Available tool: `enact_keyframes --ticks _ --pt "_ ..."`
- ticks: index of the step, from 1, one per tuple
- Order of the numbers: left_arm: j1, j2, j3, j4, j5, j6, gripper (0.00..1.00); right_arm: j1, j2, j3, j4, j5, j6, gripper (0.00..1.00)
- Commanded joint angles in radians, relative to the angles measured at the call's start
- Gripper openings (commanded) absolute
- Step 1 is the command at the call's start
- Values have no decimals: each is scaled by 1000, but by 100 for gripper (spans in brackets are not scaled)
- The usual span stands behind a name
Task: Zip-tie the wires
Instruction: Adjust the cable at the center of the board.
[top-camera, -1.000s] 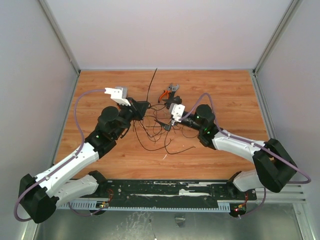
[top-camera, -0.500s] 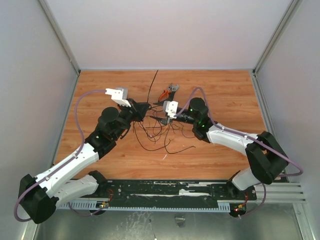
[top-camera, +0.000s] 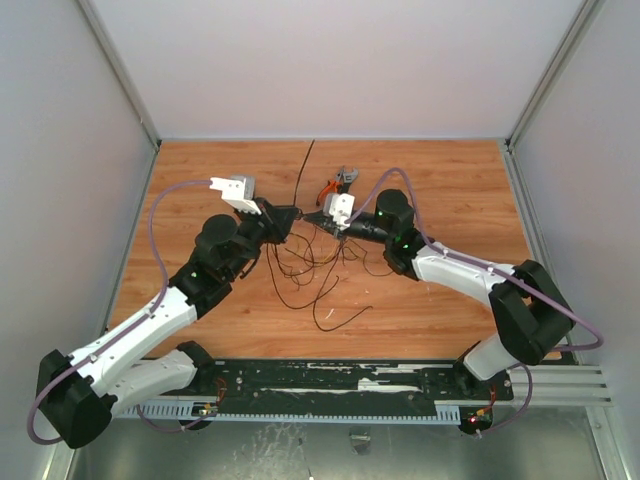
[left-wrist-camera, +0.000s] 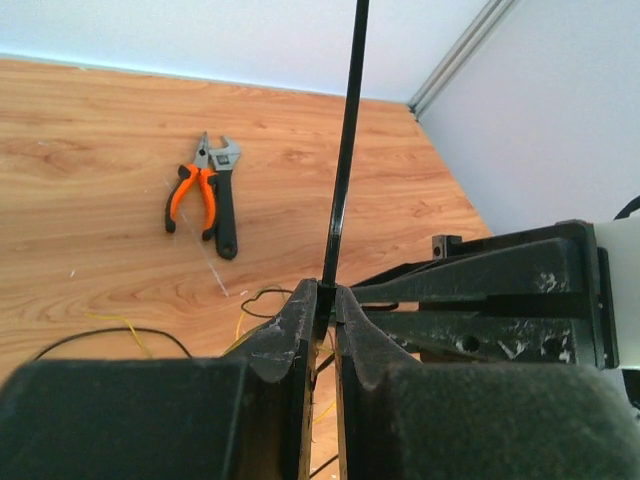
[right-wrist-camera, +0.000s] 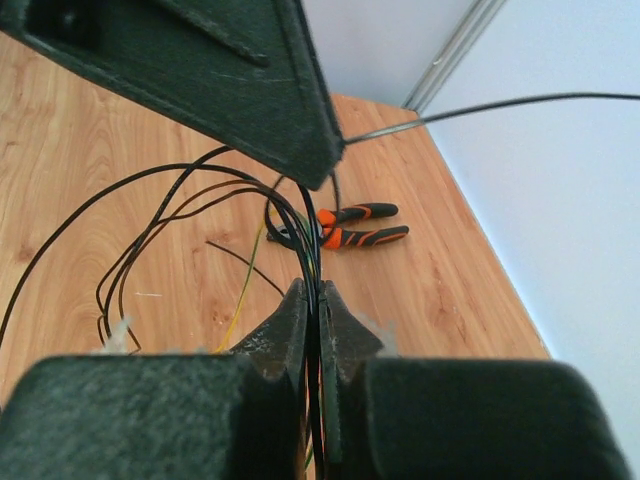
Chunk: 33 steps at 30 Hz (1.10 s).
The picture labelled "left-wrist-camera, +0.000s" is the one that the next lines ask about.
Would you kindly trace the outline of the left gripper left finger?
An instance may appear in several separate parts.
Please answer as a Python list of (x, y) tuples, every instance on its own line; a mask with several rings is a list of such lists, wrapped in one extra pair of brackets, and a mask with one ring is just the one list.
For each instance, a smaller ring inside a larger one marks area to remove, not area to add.
[(317, 284), (224, 356), (39, 360), (1, 389), (5, 479), (305, 479)]

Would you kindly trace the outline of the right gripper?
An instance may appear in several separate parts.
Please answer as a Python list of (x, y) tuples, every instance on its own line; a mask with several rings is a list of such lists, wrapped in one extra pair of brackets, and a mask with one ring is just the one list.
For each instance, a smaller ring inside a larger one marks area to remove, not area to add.
[(355, 285), (367, 318), (388, 338), (455, 359), (619, 364), (607, 251), (592, 224), (465, 241), (432, 239), (433, 260)]

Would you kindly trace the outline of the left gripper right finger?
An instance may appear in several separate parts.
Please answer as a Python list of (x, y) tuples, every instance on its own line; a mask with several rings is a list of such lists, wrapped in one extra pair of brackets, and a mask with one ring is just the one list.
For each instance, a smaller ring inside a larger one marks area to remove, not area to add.
[(635, 479), (639, 426), (591, 368), (423, 363), (339, 288), (344, 479)]

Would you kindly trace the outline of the black zip tie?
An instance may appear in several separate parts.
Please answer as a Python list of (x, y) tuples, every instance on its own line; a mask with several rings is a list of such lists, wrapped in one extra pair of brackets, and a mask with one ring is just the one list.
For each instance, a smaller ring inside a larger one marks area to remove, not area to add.
[(322, 341), (326, 335), (337, 289), (336, 276), (361, 99), (369, 4), (370, 2), (366, 0), (360, 0), (356, 3), (348, 85), (331, 216), (322, 278), (317, 287), (313, 331), (315, 339), (319, 341)]

